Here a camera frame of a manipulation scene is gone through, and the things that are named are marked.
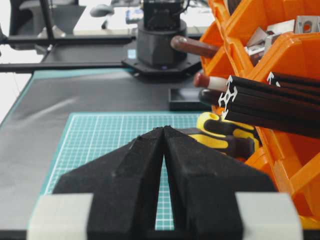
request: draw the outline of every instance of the orange storage bin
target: orange storage bin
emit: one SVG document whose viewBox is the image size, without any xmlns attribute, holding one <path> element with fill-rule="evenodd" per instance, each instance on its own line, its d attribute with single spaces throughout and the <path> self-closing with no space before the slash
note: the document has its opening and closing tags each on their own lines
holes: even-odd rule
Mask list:
<svg viewBox="0 0 320 240">
<path fill-rule="evenodd" d="M 258 27 L 266 30 L 298 15 L 320 16 L 320 0 L 242 0 L 232 16 L 223 0 L 209 0 L 209 5 L 215 22 L 200 40 L 220 50 L 212 59 L 201 58 L 206 75 L 267 83 L 270 72 L 280 72 L 320 80 L 320 33 L 282 34 L 255 67 L 244 49 Z M 320 139 L 262 127 L 257 131 L 262 147 L 246 163 L 291 195 L 304 228 L 320 229 Z"/>
</svg>

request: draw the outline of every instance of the workbench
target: workbench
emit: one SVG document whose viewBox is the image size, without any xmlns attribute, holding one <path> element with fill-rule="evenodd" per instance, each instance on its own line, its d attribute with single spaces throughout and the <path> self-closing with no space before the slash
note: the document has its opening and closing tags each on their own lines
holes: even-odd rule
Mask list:
<svg viewBox="0 0 320 240">
<path fill-rule="evenodd" d="M 103 0 L 101 3 L 110 5 L 111 1 Z M 126 23 L 126 11 L 129 9 L 140 9 L 140 7 L 115 7 L 115 13 L 113 15 L 92 17 L 90 11 L 97 5 L 98 4 L 94 2 L 94 4 L 89 4 L 85 7 L 85 10 L 73 29 L 75 36 L 135 35 L 134 29 L 136 29 L 138 25 L 136 23 Z M 210 23 L 215 20 L 209 7 L 190 7 L 187 12 L 181 14 L 181 19 L 187 24 L 189 36 L 201 36 Z M 108 25 L 106 29 L 102 29 L 101 26 L 105 20 L 108 21 Z"/>
<path fill-rule="evenodd" d="M 70 113 L 168 111 L 168 89 L 192 79 L 126 68 L 36 71 L 0 125 L 0 229 L 27 229 Z"/>
</svg>

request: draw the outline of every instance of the yellow screwdriver handle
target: yellow screwdriver handle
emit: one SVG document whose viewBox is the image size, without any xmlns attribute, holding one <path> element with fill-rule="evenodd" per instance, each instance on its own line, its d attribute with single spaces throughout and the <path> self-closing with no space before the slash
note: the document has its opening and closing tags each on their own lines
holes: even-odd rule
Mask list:
<svg viewBox="0 0 320 240">
<path fill-rule="evenodd" d="M 255 152 L 255 143 L 250 138 L 237 138 L 232 135 L 207 134 L 198 128 L 181 128 L 178 131 L 189 135 L 199 143 L 216 149 L 233 158 L 248 159 Z"/>
<path fill-rule="evenodd" d="M 222 119 L 212 112 L 204 112 L 198 117 L 196 127 L 207 134 L 232 135 L 242 139 L 250 138 L 254 141 L 255 150 L 259 148 L 260 138 L 254 126 Z"/>
</svg>

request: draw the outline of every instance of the cutting mat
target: cutting mat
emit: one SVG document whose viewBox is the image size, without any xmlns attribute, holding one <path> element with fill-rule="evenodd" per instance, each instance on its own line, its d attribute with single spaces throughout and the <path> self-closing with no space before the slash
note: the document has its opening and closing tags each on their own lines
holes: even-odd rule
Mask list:
<svg viewBox="0 0 320 240">
<path fill-rule="evenodd" d="M 50 194 L 59 177 L 103 156 L 155 127 L 194 128 L 198 112 L 108 112 L 70 114 L 41 194 Z M 156 230 L 173 230 L 166 164 L 163 162 Z"/>
</svg>

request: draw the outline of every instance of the black metal frame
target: black metal frame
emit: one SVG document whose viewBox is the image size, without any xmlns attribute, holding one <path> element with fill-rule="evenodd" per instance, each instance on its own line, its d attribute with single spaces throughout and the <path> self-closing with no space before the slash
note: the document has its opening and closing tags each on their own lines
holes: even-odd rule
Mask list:
<svg viewBox="0 0 320 240">
<path fill-rule="evenodd" d="M 15 45 L 15 44 L 35 44 L 39 46 L 49 45 L 89 45 L 89 44 L 128 44 L 133 39 L 134 35 L 96 35 L 75 37 L 67 35 L 66 37 L 56 38 L 52 27 L 54 26 L 53 19 L 47 0 L 40 0 L 40 6 L 45 23 L 47 38 L 39 38 L 36 36 L 2 36 L 0 37 L 0 45 Z M 190 35 L 193 39 L 199 39 L 198 35 Z M 95 62 L 95 63 L 10 63 L 0 64 L 0 73 L 15 72 L 15 73 L 33 73 L 36 70 L 70 70 L 70 69 L 85 69 L 85 68 L 125 68 L 120 62 Z"/>
</svg>

